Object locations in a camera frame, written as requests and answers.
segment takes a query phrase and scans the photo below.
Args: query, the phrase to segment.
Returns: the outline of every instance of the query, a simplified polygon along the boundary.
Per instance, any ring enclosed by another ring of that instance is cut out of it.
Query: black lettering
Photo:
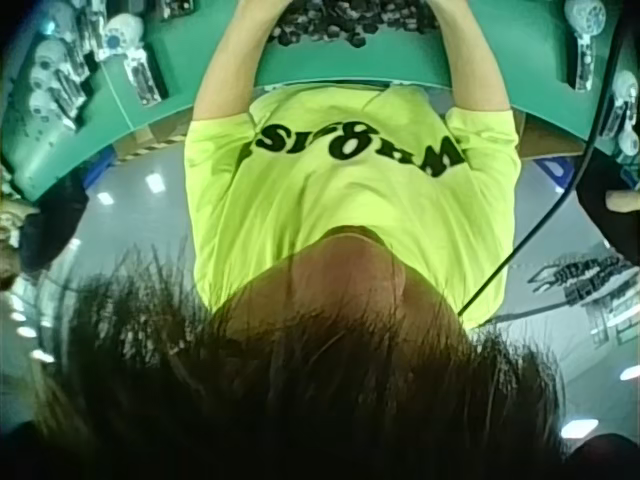
[[[296,132],[296,140],[287,153],[300,153],[307,148],[307,141],[311,136],[311,132]]]
[[[260,133],[263,138],[256,141],[256,147],[270,152],[283,151],[287,148],[287,139],[291,138],[291,130],[284,125],[279,125],[277,123],[267,125]]]
[[[396,160],[401,164],[413,164],[413,153],[396,147],[386,138],[381,137],[380,140],[382,140],[382,143],[380,144],[380,148],[376,150],[378,155]]]
[[[436,153],[433,147],[429,146],[424,152],[424,160],[420,165],[420,170],[427,175],[438,178],[450,167],[455,167],[464,163],[464,157],[449,137],[444,137],[440,145],[440,153]]]
[[[329,144],[329,155],[336,160],[351,160],[364,152],[373,139],[371,135],[377,134],[378,131],[370,125],[363,122],[347,122],[342,126],[342,135],[334,138]],[[344,149],[349,143],[354,143],[354,148],[345,152]]]
[[[319,138],[326,137],[327,135],[331,135],[338,131],[338,127],[342,125],[342,122],[330,123],[326,127],[322,127],[316,133],[313,134],[313,138],[311,139],[311,143],[315,142]]]

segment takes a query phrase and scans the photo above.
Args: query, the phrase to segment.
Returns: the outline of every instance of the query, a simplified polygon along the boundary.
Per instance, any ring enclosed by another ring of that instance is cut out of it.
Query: neon yellow shirt
[[[364,226],[457,311],[512,249],[517,142],[512,112],[454,108],[445,125],[417,87],[288,87],[250,114],[193,122],[198,292],[216,308],[328,230]],[[465,328],[495,313],[505,281]]]

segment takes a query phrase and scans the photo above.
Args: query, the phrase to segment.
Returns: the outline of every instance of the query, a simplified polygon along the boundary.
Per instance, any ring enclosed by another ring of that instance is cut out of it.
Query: black cable
[[[562,193],[560,198],[553,204],[553,206],[549,209],[549,211],[542,217],[542,219],[531,229],[531,231],[527,234],[524,239],[516,245],[511,254],[507,258],[503,260],[503,262],[498,266],[498,268],[489,276],[489,278],[482,284],[482,286],[478,289],[476,293],[473,294],[471,299],[465,304],[462,309],[458,312],[458,316],[462,316],[471,305],[484,293],[484,291],[493,283],[493,281],[502,273],[502,271],[522,252],[522,250],[533,240],[533,238],[540,233],[540,231],[549,223],[549,221],[553,218],[553,216],[562,208],[562,206],[567,202],[571,194],[576,189],[578,183],[584,176],[587,171],[587,167],[591,163],[591,158],[593,156],[593,152],[596,149],[596,142],[600,136],[600,131],[602,130],[602,125],[605,121],[605,111],[607,101],[609,100],[609,96],[611,95],[611,87],[613,85],[613,79],[616,74],[616,69],[618,66],[618,60],[620,59],[620,52],[622,51],[622,46],[624,43],[625,36],[628,32],[631,31],[633,27],[633,15],[626,15],[625,10],[623,9],[620,19],[618,20],[618,24],[616,25],[615,32],[613,33],[613,39],[611,41],[611,49],[609,53],[609,59],[607,61],[607,68],[604,74],[604,80],[602,82],[602,91],[600,93],[600,99],[598,100],[598,108],[596,109],[595,118],[593,121],[593,126],[591,127],[591,133],[589,134],[589,139],[587,141],[587,146],[585,148],[584,156],[582,162],[580,163],[578,170],[575,172],[571,181],[569,182],[569,186]]]

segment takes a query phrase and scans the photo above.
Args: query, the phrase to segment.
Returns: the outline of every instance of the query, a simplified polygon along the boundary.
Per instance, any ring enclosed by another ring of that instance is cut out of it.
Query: fluorescent light
[[[562,438],[584,438],[598,426],[598,423],[595,419],[574,420],[573,422],[569,422],[562,428]]]
[[[153,193],[162,193],[166,190],[164,180],[159,173],[153,173],[147,177],[147,185]]]
[[[14,319],[16,322],[26,322],[27,321],[27,317],[25,317],[20,312],[13,312],[11,314],[11,318]]]
[[[18,327],[18,335],[25,338],[36,338],[38,333],[31,327]]]
[[[41,362],[44,362],[44,363],[53,363],[56,361],[56,359],[53,358],[53,355],[43,352],[39,348],[31,352],[31,358],[35,360],[40,360]]]
[[[100,202],[102,202],[103,205],[113,205],[114,203],[116,203],[113,200],[113,197],[109,195],[107,192],[99,193],[98,200],[100,200]]]
[[[640,377],[640,365],[629,367],[620,374],[620,380],[622,380],[623,382],[638,377]]]
[[[11,304],[13,308],[19,312],[24,312],[24,303],[17,295],[11,295]]]
[[[613,320],[609,320],[607,322],[607,327],[613,327],[615,325],[618,325],[619,323],[622,323],[625,320],[628,320],[629,318],[633,317],[634,315],[637,315],[638,313],[640,313],[640,304],[636,305],[633,308],[630,308],[623,314],[618,315]]]

